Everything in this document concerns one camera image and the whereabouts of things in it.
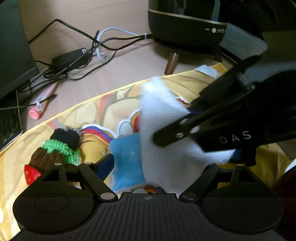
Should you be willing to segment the black computer monitor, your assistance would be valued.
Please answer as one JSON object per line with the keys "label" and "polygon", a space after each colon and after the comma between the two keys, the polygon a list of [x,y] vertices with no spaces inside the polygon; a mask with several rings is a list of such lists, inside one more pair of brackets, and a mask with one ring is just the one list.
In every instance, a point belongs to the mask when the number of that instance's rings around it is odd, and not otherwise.
{"label": "black computer monitor", "polygon": [[17,1],[1,1],[0,11],[1,97],[36,76]]}

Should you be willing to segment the white paper towel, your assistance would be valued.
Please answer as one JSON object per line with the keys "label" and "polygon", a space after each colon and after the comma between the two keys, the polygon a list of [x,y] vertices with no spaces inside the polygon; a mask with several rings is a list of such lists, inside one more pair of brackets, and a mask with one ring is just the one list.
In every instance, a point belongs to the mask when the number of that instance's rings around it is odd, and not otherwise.
{"label": "white paper towel", "polygon": [[141,104],[141,159],[148,184],[179,196],[200,177],[208,164],[225,164],[233,155],[234,150],[205,153],[189,137],[166,147],[153,142],[154,132],[189,113],[160,77],[153,77],[142,85]]}

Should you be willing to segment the black keyboard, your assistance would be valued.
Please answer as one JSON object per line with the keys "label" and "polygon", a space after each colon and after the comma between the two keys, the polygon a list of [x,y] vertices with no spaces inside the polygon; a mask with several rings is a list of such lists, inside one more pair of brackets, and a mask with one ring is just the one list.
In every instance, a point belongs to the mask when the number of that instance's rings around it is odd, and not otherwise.
{"label": "black keyboard", "polygon": [[1,99],[0,148],[1,151],[23,133],[18,108],[18,93],[13,90]]}

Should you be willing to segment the red strawberry shaped container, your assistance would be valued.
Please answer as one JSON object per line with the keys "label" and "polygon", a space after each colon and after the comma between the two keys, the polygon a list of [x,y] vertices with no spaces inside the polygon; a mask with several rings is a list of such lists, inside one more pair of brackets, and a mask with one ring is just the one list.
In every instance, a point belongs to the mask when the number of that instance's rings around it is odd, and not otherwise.
{"label": "red strawberry shaped container", "polygon": [[28,186],[30,186],[37,178],[39,178],[41,174],[41,171],[31,165],[24,166],[24,175]]}

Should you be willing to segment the black power adapter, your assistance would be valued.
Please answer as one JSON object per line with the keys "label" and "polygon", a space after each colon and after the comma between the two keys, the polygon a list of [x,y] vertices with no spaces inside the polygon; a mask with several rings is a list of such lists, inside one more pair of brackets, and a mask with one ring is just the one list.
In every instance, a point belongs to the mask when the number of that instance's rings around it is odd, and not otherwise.
{"label": "black power adapter", "polygon": [[77,49],[52,59],[52,65],[56,68],[63,69],[71,65],[71,68],[79,68],[87,64],[89,60],[89,53],[86,53],[85,48]]}

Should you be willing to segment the black round appliance on legs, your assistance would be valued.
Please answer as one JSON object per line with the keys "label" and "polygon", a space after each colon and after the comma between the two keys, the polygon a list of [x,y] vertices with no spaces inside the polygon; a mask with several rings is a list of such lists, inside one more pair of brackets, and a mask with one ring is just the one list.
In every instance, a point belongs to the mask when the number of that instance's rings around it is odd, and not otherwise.
{"label": "black round appliance on legs", "polygon": [[221,62],[219,45],[227,23],[219,21],[220,1],[148,2],[152,38],[170,49],[165,74],[175,71],[181,54],[208,55]]}

